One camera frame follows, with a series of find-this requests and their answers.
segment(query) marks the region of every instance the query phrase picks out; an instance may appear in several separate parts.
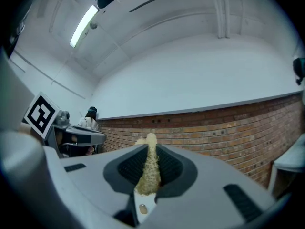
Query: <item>ceiling light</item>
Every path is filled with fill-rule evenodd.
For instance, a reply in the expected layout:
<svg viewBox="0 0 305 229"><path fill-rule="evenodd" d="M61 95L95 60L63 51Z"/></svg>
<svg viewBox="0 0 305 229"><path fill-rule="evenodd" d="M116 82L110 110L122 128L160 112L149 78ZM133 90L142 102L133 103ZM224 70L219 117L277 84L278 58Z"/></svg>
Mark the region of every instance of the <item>ceiling light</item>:
<svg viewBox="0 0 305 229"><path fill-rule="evenodd" d="M82 18L81 22L78 24L72 38L70 41L70 45L75 48L76 43L78 42L79 38L81 37L82 32L85 30L86 26L92 20L92 18L96 15L99 11L97 7L92 5L88 11L85 13L84 17Z"/></svg>

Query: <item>white ceiling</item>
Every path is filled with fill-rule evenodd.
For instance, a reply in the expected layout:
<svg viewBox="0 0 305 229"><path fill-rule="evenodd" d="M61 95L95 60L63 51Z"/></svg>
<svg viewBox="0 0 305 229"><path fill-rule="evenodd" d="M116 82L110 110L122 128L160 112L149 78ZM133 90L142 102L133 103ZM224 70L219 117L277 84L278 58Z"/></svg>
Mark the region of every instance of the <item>white ceiling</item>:
<svg viewBox="0 0 305 229"><path fill-rule="evenodd" d="M89 29L75 49L70 39L94 0L36 0L27 23L35 22L43 33L50 33L61 49L98 79L149 48L182 37L217 34L213 0L156 0L129 12L146 1L116 0L100 10L94 18L98 28ZM271 0L229 2L231 33L267 38L276 46L270 32L279 23L279 8Z"/></svg>

